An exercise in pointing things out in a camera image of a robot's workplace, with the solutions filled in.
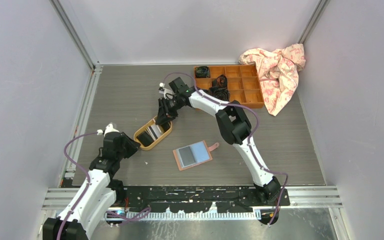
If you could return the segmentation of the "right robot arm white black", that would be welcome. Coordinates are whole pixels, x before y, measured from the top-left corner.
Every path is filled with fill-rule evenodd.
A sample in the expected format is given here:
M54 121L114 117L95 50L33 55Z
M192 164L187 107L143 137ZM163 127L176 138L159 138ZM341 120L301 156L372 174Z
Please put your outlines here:
M178 110L188 106L215 117L223 140L233 146L250 171L259 202L271 205L280 200L285 187L277 179L277 173L269 170L255 144L252 128L245 110L238 101L223 101L207 94L196 86L189 87L177 77L168 85L159 84L158 113L156 123L165 124L178 116Z

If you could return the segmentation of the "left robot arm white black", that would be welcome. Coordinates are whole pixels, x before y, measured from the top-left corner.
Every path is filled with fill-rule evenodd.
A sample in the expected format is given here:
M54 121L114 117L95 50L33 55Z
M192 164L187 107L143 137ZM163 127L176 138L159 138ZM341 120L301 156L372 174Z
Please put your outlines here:
M126 200L123 182L114 179L120 162L140 149L140 143L118 130L97 130L103 146L88 169L76 163L85 180L67 207L56 217L49 217L42 227L44 240L89 240L110 206Z

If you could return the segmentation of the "silver striped credit card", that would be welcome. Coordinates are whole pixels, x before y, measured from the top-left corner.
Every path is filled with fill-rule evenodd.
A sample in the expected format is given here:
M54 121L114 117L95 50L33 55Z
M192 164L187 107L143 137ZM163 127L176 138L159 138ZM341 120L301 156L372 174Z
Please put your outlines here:
M158 138L160 138L162 135L163 135L163 131L161 131L160 127L155 125L155 124L152 124L150 126L147 127L147 131L149 132L149 134L156 140Z

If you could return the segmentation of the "yellow oval card tray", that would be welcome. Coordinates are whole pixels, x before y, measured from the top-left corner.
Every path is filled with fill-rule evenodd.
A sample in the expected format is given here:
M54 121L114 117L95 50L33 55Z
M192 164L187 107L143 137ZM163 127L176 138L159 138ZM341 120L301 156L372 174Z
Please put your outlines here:
M149 120L145 125L139 128L133 135L133 139L140 144L143 151L149 151L167 137L172 129L171 121L162 125L156 124L157 116Z

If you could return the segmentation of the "brown leather card holder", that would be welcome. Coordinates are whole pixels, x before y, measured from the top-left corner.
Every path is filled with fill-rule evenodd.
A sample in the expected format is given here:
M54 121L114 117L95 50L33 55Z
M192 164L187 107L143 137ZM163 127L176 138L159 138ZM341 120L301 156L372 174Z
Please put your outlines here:
M211 161L213 159L211 154L212 151L216 150L219 146L220 144L218 142L208 146L205 140L184 146L184 147L191 147L195 161L196 161L195 164L190 165L188 167L181 166L181 163L178 157L178 152L177 152L177 149L179 148L174 149L172 152L173 152L178 169L180 171L184 171L186 169L190 169L192 167Z

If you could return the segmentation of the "black gold credit card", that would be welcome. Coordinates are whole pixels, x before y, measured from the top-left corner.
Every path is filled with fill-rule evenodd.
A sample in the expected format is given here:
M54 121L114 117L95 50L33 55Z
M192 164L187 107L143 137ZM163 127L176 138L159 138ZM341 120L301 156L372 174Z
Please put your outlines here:
M196 163L193 151L190 146L177 149L177 155L183 168L194 165Z

